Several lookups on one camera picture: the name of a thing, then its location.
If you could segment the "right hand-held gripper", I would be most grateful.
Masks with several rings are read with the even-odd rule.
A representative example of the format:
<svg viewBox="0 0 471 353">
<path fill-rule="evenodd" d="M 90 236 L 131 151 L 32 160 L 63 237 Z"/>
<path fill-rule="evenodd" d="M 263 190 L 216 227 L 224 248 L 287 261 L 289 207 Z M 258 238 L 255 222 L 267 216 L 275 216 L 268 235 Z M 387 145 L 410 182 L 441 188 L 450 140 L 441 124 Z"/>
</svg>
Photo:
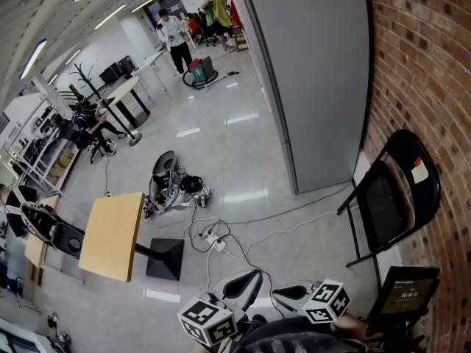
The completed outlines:
<svg viewBox="0 0 471 353">
<path fill-rule="evenodd" d="M 344 284 L 331 279 L 300 280 L 274 289 L 275 301 L 312 324 L 336 323 L 350 304 Z"/>
</svg>

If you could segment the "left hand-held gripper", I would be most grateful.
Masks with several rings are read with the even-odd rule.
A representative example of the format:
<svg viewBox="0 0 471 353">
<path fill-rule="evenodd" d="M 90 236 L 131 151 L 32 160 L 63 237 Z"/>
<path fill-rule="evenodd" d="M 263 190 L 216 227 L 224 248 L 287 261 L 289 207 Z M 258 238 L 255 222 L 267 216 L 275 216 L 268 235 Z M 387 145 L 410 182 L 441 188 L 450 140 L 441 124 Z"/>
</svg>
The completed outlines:
<svg viewBox="0 0 471 353">
<path fill-rule="evenodd" d="M 179 311 L 183 331 L 208 348 L 238 334 L 238 324 L 248 320 L 246 311 L 255 302 L 262 283 L 263 274 L 258 269 L 220 280 L 213 290 L 192 298 Z"/>
</svg>

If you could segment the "black folding chair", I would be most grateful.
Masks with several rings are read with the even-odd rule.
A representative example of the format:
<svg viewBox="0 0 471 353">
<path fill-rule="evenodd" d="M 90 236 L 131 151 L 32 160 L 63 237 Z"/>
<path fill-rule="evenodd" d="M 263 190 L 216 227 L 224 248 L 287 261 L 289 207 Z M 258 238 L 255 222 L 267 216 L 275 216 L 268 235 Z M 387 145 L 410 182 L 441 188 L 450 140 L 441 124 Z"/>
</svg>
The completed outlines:
<svg viewBox="0 0 471 353">
<path fill-rule="evenodd" d="M 390 157 L 396 163 L 408 185 L 411 196 L 414 221 L 409 226 L 405 196 L 400 185 L 383 157 Z M 429 176 L 414 184 L 411 170 L 415 160 L 420 157 Z M 394 132 L 386 141 L 379 155 L 372 162 L 363 179 L 354 186 L 352 193 L 337 209 L 336 214 L 347 213 L 353 236 L 356 259 L 348 262 L 348 268 L 366 260 L 373 260 L 377 286 L 381 286 L 377 255 L 414 234 L 428 224 L 439 209 L 442 186 L 439 172 L 425 145 L 419 137 L 407 130 Z M 356 201 L 364 226 L 369 252 L 362 255 L 353 220 L 350 203 Z"/>
</svg>

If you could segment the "person's right forearm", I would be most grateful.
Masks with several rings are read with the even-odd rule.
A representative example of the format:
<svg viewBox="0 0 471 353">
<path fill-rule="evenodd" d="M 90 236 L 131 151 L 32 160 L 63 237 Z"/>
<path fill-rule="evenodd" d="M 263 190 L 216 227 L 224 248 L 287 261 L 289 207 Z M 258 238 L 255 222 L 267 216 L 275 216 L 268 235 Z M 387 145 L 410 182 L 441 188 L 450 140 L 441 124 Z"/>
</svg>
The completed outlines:
<svg viewBox="0 0 471 353">
<path fill-rule="evenodd" d="M 333 323 L 340 336 L 343 338 L 366 340 L 368 325 L 359 318 L 346 312 Z"/>
</svg>

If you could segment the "person's black printed shirt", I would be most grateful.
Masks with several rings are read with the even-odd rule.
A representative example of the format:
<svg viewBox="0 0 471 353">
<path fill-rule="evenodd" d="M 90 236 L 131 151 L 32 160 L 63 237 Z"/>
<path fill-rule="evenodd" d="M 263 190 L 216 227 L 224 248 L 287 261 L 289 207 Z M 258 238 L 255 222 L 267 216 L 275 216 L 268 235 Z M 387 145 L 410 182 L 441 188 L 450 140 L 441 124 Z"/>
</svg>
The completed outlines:
<svg viewBox="0 0 471 353">
<path fill-rule="evenodd" d="M 297 316 L 267 321 L 256 314 L 229 353 L 367 353 L 357 338 L 335 335 L 327 324 L 311 324 Z"/>
</svg>

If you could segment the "white power strip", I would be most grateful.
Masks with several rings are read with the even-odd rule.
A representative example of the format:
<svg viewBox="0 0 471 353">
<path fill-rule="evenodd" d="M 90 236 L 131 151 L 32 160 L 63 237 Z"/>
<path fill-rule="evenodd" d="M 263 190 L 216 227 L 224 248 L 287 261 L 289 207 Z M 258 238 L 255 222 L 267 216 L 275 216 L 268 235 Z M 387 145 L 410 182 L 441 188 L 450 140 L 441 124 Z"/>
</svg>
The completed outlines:
<svg viewBox="0 0 471 353">
<path fill-rule="evenodd" d="M 202 237 L 210 244 L 210 249 L 215 249 L 218 252 L 225 250 L 226 243 L 214 232 L 205 233 Z"/>
</svg>

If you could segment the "small spare hand-held gripper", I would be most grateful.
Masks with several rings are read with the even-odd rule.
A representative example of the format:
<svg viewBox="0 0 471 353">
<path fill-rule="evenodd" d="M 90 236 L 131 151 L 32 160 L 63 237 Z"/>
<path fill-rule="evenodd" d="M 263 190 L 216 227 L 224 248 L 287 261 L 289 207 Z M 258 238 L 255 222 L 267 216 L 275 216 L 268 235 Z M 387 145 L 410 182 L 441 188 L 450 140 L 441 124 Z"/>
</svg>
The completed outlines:
<svg viewBox="0 0 471 353">
<path fill-rule="evenodd" d="M 211 196 L 212 196 L 212 191 L 210 188 L 202 188 L 200 191 L 196 193 L 194 198 L 196 200 L 196 203 L 201 208 L 206 208 Z"/>
</svg>

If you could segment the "small black floor gadget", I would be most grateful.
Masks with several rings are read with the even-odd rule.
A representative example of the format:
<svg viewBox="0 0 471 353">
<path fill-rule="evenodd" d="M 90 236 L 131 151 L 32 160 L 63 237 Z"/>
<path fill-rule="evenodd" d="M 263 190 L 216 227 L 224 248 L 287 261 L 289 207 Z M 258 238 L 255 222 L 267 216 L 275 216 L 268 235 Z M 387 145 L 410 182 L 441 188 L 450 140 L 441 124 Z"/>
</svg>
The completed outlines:
<svg viewBox="0 0 471 353">
<path fill-rule="evenodd" d="M 152 215 L 156 211 L 157 211 L 157 205 L 152 200 L 152 198 L 149 195 L 147 195 L 144 199 L 144 206 L 143 206 L 144 218 L 148 219 L 152 217 Z"/>
</svg>

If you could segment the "wooden table with black base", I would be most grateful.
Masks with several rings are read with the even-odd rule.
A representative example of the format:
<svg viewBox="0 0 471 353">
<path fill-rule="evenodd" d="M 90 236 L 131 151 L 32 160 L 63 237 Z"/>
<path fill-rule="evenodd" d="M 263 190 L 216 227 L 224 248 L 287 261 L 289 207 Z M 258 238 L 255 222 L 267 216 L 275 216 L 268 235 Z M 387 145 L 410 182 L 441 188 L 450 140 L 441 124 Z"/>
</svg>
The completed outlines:
<svg viewBox="0 0 471 353">
<path fill-rule="evenodd" d="M 96 199 L 85 228 L 79 267 L 120 282 L 132 279 L 136 254 L 147 257 L 148 277 L 179 281 L 184 240 L 153 238 L 150 246 L 137 243 L 142 192 Z"/>
</svg>

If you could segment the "black round device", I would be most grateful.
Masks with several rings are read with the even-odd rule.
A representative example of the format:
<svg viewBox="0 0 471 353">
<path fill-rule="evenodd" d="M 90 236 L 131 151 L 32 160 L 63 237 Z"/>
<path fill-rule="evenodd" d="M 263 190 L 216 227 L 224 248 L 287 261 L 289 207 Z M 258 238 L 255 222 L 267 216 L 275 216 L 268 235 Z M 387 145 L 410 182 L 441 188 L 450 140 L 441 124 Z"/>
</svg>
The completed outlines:
<svg viewBox="0 0 471 353">
<path fill-rule="evenodd" d="M 195 195 L 203 189 L 203 180 L 199 176 L 185 175 L 180 180 L 180 190 Z"/>
</svg>

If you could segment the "yellow sticky note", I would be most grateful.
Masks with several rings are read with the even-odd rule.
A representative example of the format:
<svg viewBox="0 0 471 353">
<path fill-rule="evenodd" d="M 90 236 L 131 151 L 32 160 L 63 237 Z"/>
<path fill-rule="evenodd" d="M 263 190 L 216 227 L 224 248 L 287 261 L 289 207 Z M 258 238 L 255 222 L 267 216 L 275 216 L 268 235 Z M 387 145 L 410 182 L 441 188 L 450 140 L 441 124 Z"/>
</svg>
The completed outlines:
<svg viewBox="0 0 471 353">
<path fill-rule="evenodd" d="M 411 175 L 412 175 L 412 178 L 413 178 L 413 181 L 414 181 L 415 185 L 425 181 L 429 176 L 429 172 L 428 172 L 424 162 L 421 162 L 419 165 L 416 165 L 411 170 Z"/>
</svg>

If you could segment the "small wooden side table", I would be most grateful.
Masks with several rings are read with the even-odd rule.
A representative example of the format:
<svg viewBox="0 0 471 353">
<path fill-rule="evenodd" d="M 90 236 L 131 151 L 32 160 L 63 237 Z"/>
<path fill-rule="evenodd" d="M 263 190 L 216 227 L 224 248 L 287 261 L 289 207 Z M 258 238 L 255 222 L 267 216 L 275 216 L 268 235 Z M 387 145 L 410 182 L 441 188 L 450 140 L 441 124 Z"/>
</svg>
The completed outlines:
<svg viewBox="0 0 471 353">
<path fill-rule="evenodd" d="M 56 210 L 59 204 L 60 197 L 52 196 L 49 198 L 41 199 L 40 203 L 51 207 Z M 46 252 L 46 244 L 34 235 L 29 235 L 26 242 L 25 256 L 28 261 L 31 262 L 36 268 L 40 268 L 43 265 L 44 257 Z"/>
</svg>

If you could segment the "black white mesh device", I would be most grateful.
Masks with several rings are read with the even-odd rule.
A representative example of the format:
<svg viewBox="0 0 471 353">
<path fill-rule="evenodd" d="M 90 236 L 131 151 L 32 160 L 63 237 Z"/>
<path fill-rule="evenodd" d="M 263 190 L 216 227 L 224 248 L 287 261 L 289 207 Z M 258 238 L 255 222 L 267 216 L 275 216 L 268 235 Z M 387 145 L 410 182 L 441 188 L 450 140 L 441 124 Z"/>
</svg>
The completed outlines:
<svg viewBox="0 0 471 353">
<path fill-rule="evenodd" d="M 41 241 L 50 244 L 57 225 L 53 208 L 35 202 L 25 202 L 20 206 L 20 211 L 27 230 Z"/>
</svg>

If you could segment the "grey partition panel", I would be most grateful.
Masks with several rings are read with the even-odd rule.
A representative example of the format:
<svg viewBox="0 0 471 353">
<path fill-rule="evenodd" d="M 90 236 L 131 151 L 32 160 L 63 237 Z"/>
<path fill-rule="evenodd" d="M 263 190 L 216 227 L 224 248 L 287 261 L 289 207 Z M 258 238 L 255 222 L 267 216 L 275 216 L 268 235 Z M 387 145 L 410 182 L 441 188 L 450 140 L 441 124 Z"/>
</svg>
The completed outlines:
<svg viewBox="0 0 471 353">
<path fill-rule="evenodd" d="M 352 179 L 366 115 L 366 0 L 235 0 L 291 189 Z"/>
</svg>

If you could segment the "black coat rack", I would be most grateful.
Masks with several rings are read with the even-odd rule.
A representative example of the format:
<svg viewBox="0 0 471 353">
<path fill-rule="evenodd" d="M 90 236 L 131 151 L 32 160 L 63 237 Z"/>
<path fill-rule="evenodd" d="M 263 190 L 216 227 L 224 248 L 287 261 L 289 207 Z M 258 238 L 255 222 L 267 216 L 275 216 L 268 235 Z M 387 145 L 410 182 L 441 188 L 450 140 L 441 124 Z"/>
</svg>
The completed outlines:
<svg viewBox="0 0 471 353">
<path fill-rule="evenodd" d="M 93 134 L 94 132 L 97 131 L 99 126 L 103 124 L 103 122 L 106 120 L 107 115 L 106 114 L 101 115 L 99 112 L 100 108 L 103 107 L 105 108 L 105 111 L 108 112 L 108 114 L 112 116 L 114 121 L 118 123 L 121 126 L 121 128 L 124 130 L 124 132 L 126 133 L 126 136 L 129 138 L 129 146 L 135 146 L 137 143 L 139 143 L 139 141 L 142 138 L 142 134 L 139 132 L 132 132 L 130 129 L 128 129 L 124 125 L 123 121 L 118 118 L 118 116 L 113 112 L 112 108 L 110 107 L 111 103 L 108 102 L 107 99 L 102 98 L 101 93 L 93 86 L 91 78 L 83 72 L 82 63 L 80 63 L 79 65 L 74 63 L 74 67 L 76 68 L 76 71 L 74 73 L 79 75 L 79 81 L 84 82 L 92 90 L 93 94 L 98 98 L 98 104 L 96 108 L 97 116 L 95 117 L 97 124 L 95 124 L 93 127 L 87 128 L 86 132 Z"/>
</svg>

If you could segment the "metal storage shelf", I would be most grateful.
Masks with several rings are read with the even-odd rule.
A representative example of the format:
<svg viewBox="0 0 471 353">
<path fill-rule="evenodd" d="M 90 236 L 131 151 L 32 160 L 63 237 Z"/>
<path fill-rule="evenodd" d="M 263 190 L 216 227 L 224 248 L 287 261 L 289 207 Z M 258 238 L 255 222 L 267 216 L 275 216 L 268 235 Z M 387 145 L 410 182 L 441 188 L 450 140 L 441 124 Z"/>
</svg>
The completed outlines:
<svg viewBox="0 0 471 353">
<path fill-rule="evenodd" d="M 61 194 L 79 153 L 71 109 L 33 93 L 13 99 L 4 114 L 9 122 L 2 148 L 21 177 L 47 193 Z"/>
</svg>

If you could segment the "white round table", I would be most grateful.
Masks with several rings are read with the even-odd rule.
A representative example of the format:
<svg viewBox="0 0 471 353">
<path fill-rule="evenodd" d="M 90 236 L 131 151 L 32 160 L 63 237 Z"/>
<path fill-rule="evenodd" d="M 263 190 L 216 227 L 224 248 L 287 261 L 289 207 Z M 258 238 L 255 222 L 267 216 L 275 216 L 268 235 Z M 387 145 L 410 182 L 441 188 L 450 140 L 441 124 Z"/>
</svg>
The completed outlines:
<svg viewBox="0 0 471 353">
<path fill-rule="evenodd" d="M 150 110 L 136 91 L 139 82 L 140 79 L 138 76 L 129 78 L 126 82 L 118 86 L 106 100 L 106 105 L 109 106 L 112 111 L 117 110 L 121 113 L 128 122 L 130 129 L 137 129 L 144 124 L 150 116 Z M 128 100 L 134 101 L 141 108 L 141 111 L 137 114 L 133 114 L 125 104 Z"/>
</svg>

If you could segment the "red green vacuum cleaner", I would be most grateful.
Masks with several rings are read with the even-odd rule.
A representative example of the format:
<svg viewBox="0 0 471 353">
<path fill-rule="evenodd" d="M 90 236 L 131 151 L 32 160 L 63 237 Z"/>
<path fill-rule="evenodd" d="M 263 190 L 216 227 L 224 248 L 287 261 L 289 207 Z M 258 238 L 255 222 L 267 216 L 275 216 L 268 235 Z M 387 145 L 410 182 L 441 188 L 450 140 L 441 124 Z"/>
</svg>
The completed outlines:
<svg viewBox="0 0 471 353">
<path fill-rule="evenodd" d="M 206 57 L 193 60 L 189 69 L 182 75 L 182 80 L 186 86 L 194 90 L 202 90 L 219 80 L 235 75 L 239 75 L 239 72 L 230 71 L 219 76 L 218 71 L 213 67 L 212 59 Z"/>
</svg>

